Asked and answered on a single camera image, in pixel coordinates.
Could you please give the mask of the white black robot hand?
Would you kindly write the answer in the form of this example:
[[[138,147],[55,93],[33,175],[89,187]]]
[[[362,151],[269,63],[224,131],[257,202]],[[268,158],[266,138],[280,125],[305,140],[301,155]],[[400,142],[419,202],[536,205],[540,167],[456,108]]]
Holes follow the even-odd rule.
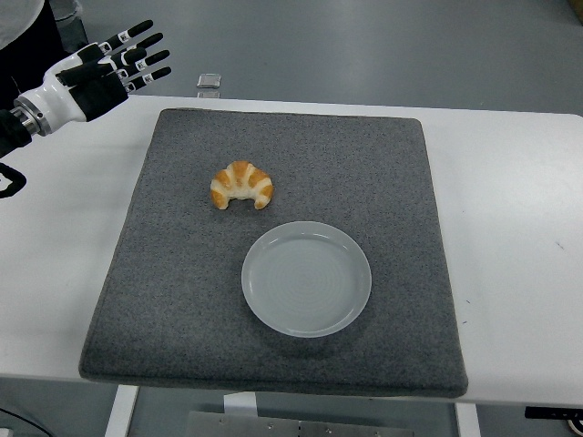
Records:
[[[69,122],[90,122],[117,107],[128,96],[171,73],[158,63],[168,50],[148,50],[163,39],[161,33],[142,36],[151,20],[121,31],[103,42],[83,46],[51,66],[43,83],[15,100],[14,112],[31,135],[47,136]]]

